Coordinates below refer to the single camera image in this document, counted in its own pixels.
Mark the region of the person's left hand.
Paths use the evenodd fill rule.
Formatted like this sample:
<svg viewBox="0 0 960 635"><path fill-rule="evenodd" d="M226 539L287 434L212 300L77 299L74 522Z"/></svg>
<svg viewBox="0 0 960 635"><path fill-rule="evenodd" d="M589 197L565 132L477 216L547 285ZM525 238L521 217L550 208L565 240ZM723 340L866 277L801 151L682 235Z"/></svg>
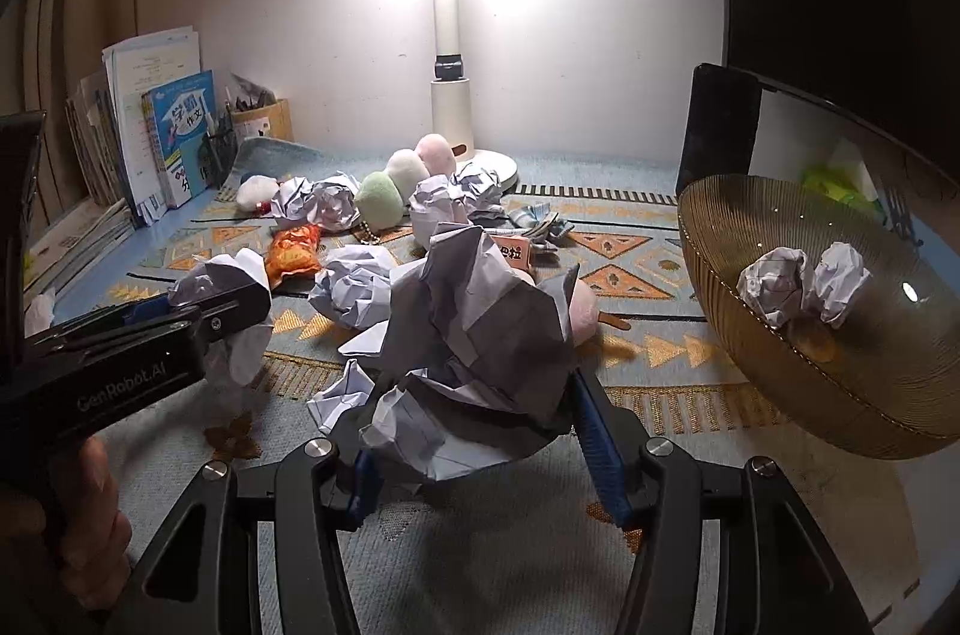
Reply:
<svg viewBox="0 0 960 635"><path fill-rule="evenodd" d="M2 490L2 582L52 586L87 610L109 609L130 575L132 528L119 510L103 440L88 438L60 477L64 500L53 528L39 502Z"/></svg>

